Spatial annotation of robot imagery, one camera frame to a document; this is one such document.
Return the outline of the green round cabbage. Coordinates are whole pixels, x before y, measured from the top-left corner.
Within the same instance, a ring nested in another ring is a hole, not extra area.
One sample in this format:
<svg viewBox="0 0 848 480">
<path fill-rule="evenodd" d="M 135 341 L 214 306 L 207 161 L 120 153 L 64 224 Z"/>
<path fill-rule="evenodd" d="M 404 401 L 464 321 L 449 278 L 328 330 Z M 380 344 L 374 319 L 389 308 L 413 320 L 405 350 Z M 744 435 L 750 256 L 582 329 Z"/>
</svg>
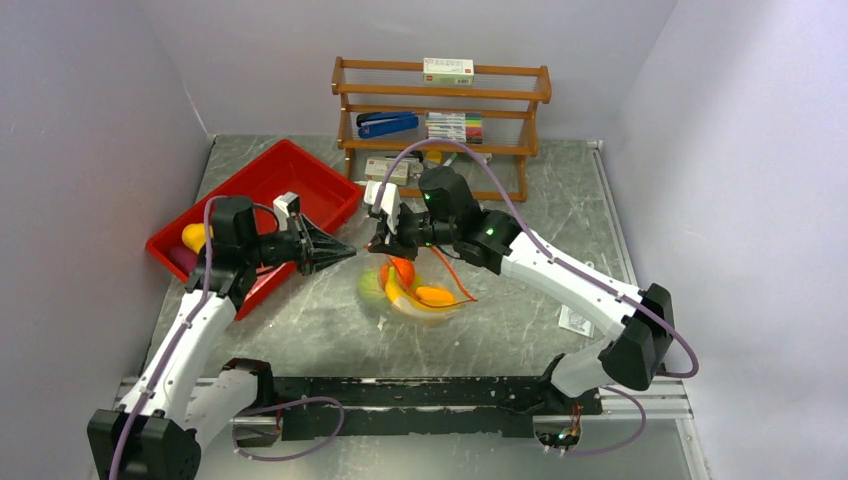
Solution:
<svg viewBox="0 0 848 480">
<path fill-rule="evenodd" d="M 361 273 L 357 281 L 357 292 L 363 302 L 379 303 L 386 298 L 377 270 L 369 269 Z"/>
</svg>

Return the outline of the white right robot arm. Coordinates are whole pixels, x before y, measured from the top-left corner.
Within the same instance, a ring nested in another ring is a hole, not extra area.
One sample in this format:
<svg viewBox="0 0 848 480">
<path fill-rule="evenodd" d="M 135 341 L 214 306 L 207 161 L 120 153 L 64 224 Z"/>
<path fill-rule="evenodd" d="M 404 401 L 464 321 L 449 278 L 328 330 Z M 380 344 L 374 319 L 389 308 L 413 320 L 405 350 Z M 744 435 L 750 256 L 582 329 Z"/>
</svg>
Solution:
<svg viewBox="0 0 848 480">
<path fill-rule="evenodd" d="M 601 340 L 551 363 L 539 389 L 548 412 L 565 413 L 578 396 L 610 384 L 649 388 L 672 341 L 665 288 L 642 290 L 557 250 L 515 215 L 481 207 L 450 167 L 425 171 L 419 185 L 425 208 L 415 212 L 395 184 L 368 182 L 364 199 L 378 221 L 370 252 L 413 260 L 422 248 L 448 245 L 462 261 L 542 291 L 601 332 Z"/>
</svg>

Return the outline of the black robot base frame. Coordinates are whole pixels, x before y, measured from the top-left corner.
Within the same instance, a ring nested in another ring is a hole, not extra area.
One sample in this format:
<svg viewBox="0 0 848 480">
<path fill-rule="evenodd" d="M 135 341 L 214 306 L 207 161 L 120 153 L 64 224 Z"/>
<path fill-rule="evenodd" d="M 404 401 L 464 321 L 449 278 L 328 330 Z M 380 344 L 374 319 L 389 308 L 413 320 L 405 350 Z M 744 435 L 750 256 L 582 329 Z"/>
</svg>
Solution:
<svg viewBox="0 0 848 480">
<path fill-rule="evenodd" d="M 567 397 L 538 376 L 281 377 L 260 372 L 258 400 L 231 422 L 243 446 L 339 436 L 499 434 L 571 442 L 599 415 L 598 390 Z"/>
</svg>

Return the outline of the orange red pepper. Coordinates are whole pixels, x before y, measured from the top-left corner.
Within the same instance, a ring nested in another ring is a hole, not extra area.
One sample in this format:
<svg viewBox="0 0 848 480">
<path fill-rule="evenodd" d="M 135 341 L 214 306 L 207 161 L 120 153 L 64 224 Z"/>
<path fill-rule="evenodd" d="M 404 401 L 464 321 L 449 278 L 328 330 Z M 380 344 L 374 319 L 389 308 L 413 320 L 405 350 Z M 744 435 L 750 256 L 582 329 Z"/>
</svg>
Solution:
<svg viewBox="0 0 848 480">
<path fill-rule="evenodd" d="M 416 279 L 414 264 L 404 258 L 389 256 L 378 271 L 378 281 L 382 288 L 385 288 L 388 281 L 390 267 L 395 270 L 396 278 L 404 288 L 410 288 L 413 285 Z"/>
</svg>

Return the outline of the yellow orange bell pepper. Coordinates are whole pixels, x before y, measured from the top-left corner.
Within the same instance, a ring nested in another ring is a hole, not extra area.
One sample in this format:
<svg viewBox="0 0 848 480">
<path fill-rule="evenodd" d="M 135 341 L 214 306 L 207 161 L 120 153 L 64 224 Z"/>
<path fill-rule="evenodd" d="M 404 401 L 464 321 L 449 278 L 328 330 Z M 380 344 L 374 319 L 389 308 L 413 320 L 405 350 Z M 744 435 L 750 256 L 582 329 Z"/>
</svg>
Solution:
<svg viewBox="0 0 848 480">
<path fill-rule="evenodd" d="M 456 303 L 451 291 L 436 286 L 419 286 L 415 289 L 415 295 L 422 305 L 432 308 L 449 307 Z"/>
</svg>

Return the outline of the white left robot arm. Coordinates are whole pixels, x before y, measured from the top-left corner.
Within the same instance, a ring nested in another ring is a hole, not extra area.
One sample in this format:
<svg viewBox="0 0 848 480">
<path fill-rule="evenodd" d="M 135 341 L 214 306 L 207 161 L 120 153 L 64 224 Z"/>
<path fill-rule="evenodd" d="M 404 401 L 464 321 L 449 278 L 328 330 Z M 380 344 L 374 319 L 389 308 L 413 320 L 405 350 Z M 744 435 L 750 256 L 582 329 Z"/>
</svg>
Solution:
<svg viewBox="0 0 848 480">
<path fill-rule="evenodd" d="M 204 449 L 232 419 L 285 409 L 268 363 L 234 358 L 213 383 L 197 382 L 225 329 L 244 305 L 262 267 L 292 264 L 307 276 L 355 256 L 316 226 L 300 198 L 278 197 L 276 230 L 260 233 L 247 196 L 213 196 L 203 210 L 203 244 L 180 308 L 153 358 L 110 410 L 87 425 L 101 479 L 192 479 Z"/>
</svg>

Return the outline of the clear zip top bag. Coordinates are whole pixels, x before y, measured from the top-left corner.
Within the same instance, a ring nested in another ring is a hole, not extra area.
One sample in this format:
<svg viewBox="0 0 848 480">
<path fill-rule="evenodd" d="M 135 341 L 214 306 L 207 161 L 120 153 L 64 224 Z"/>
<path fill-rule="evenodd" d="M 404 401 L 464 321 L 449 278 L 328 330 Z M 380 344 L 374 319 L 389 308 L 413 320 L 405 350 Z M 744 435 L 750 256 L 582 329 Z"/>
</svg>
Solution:
<svg viewBox="0 0 848 480">
<path fill-rule="evenodd" d="M 369 255 L 356 282 L 362 304 L 402 320 L 437 325 L 477 301 L 452 265 L 455 256 L 440 247 L 425 252 L 426 258 L 416 260 Z"/>
</svg>

